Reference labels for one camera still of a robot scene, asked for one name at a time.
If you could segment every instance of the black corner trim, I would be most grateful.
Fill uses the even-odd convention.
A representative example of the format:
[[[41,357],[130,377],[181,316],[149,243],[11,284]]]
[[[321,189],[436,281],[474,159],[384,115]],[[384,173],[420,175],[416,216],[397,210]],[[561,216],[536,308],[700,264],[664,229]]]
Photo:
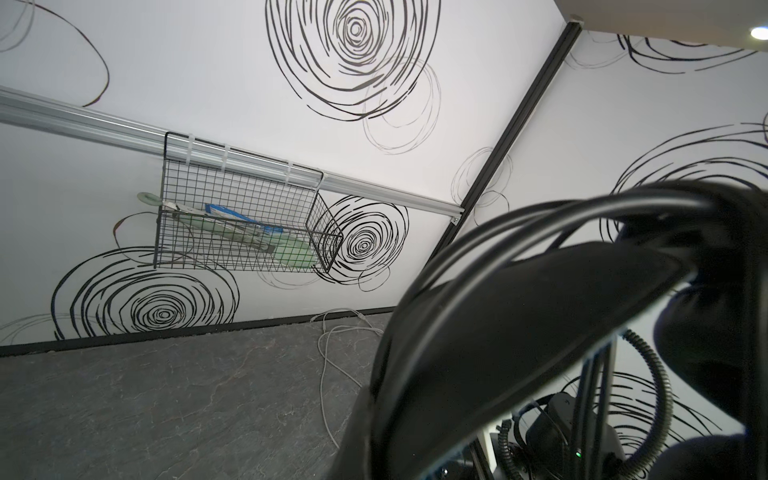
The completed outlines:
[[[394,306],[359,310],[363,315],[391,313]],[[157,330],[153,332],[122,333],[119,335],[92,336],[84,339],[64,339],[52,342],[25,343],[22,345],[0,346],[0,357],[43,353],[51,351],[87,349],[94,346],[119,345],[121,343],[144,342],[146,340],[170,339],[180,336],[205,335],[207,333],[233,332],[236,330],[259,329],[265,326],[307,323],[314,315],[286,316],[276,319],[251,320],[249,322],[223,323],[220,325],[188,326],[180,329]],[[350,311],[329,313],[327,320],[355,316]]]
[[[475,208],[475,204],[480,199],[480,196],[485,191],[485,187],[491,178],[496,173],[498,166],[502,163],[504,156],[509,152],[512,144],[517,139],[518,135],[525,127],[526,122],[531,117],[533,110],[536,108],[536,104],[541,100],[544,92],[547,90],[552,78],[558,73],[560,66],[565,61],[568,53],[571,51],[571,47],[576,42],[579,34],[581,33],[581,24],[577,22],[569,22],[563,32],[560,34],[558,43],[554,45],[554,48],[547,57],[547,61],[541,66],[536,75],[536,79],[533,80],[531,87],[523,97],[523,100],[518,106],[518,110],[515,115],[509,121],[509,125],[504,130],[504,134],[498,139],[498,143],[494,147],[488,160],[485,162],[480,174],[478,174],[475,182],[469,188],[462,207],[464,207],[464,213],[456,224],[449,224],[448,228],[442,235],[442,238],[438,242],[432,255],[429,257],[431,260],[443,249],[445,249],[456,238],[458,232],[462,229],[464,222],[466,221],[472,209]]]

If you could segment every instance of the zip tie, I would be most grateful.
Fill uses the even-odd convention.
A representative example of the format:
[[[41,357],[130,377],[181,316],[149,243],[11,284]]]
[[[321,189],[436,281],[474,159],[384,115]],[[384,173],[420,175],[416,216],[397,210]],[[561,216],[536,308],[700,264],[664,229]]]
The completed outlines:
[[[285,184],[288,185],[288,180],[290,179],[290,170],[293,168],[293,162],[288,160],[288,171],[286,172],[286,181]]]
[[[317,182],[317,188],[315,189],[315,195],[317,195],[317,192],[320,191],[320,186],[323,185],[323,180],[325,180],[325,179],[326,179],[326,172],[321,170],[320,171],[320,181]]]
[[[230,146],[224,144],[224,155],[221,156],[221,173],[224,173],[224,169],[227,167],[227,157],[230,155]]]
[[[190,166],[192,160],[192,145],[194,144],[194,135],[189,134],[189,144],[187,145],[187,166]]]

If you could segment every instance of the marble-pattern floor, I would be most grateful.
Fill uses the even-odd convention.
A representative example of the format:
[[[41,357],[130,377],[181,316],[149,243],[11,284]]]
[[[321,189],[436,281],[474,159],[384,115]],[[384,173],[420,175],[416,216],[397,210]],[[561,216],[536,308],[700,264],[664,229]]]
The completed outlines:
[[[0,358],[0,476],[322,478],[335,448],[319,334],[303,323]],[[365,384],[378,341],[341,333],[329,357]],[[340,440],[357,386],[329,368],[324,389]]]

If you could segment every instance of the black wire mesh basket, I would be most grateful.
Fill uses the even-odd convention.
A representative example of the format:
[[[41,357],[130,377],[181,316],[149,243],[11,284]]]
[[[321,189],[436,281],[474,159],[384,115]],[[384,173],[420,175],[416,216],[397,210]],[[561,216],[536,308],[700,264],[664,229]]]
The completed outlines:
[[[328,271],[342,243],[318,194],[323,172],[165,135],[154,265]]]

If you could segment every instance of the black metal frame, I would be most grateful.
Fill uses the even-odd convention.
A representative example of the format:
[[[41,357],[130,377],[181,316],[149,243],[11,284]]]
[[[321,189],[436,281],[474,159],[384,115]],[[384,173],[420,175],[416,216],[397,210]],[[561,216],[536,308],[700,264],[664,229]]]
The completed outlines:
[[[469,453],[472,455],[472,460],[475,463],[475,471],[480,480],[493,480],[491,466],[485,458],[485,453],[482,451],[482,446],[480,445],[479,440],[475,439],[469,444]]]
[[[485,191],[485,187],[488,186],[488,182],[491,181],[499,165],[502,164],[504,156],[509,152],[509,149],[512,147],[515,140],[517,140],[523,127],[525,127],[526,122],[528,122],[531,114],[533,114],[533,110],[536,108],[539,100],[541,100],[541,97],[544,95],[550,82],[552,82],[552,79],[558,73],[560,66],[568,56],[568,53],[570,53],[571,47],[573,47],[573,44],[576,42],[580,33],[580,23],[569,22],[565,26],[565,29],[560,34],[558,42],[554,45],[547,60],[536,75],[536,79],[533,80],[531,87],[528,88],[528,92],[523,97],[522,102],[520,102],[517,111],[509,121],[509,125],[507,125],[504,130],[504,134],[502,134],[502,137],[496,142],[496,146],[493,148],[491,155],[480,170],[480,174],[478,174],[475,182],[469,188],[466,197],[464,197],[464,201],[462,202],[462,207],[464,208],[463,215],[456,223],[451,222],[451,224],[448,225],[448,228],[445,229],[442,238],[440,238],[434,251],[432,251],[432,255],[429,256],[430,260],[444,250],[462,229],[467,217],[472,212],[472,209],[475,208],[475,204]]]

